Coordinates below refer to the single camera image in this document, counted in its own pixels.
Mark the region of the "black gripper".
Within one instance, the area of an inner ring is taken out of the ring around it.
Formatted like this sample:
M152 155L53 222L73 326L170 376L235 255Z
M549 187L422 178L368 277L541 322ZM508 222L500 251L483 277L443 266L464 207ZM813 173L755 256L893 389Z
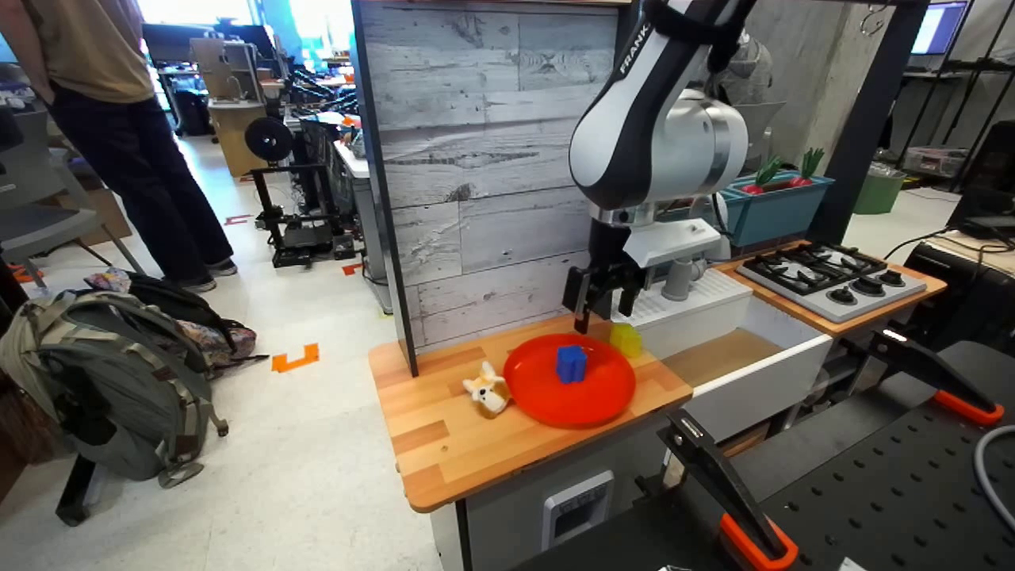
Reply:
M637 295L644 292L648 273L625 255L627 229L589 222L589 260L568 269L566 306L575 315L575 329L586 333L589 306L621 292L620 315L632 318Z

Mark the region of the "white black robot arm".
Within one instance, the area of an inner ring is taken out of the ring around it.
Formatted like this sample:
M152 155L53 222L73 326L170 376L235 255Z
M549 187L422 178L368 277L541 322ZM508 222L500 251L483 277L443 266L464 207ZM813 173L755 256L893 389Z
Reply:
M644 289L684 302L729 242L681 200L717 196L745 164L745 116L702 79L734 53L755 0L644 0L644 17L568 142L589 200L589 260L568 269L575 326L632 315Z

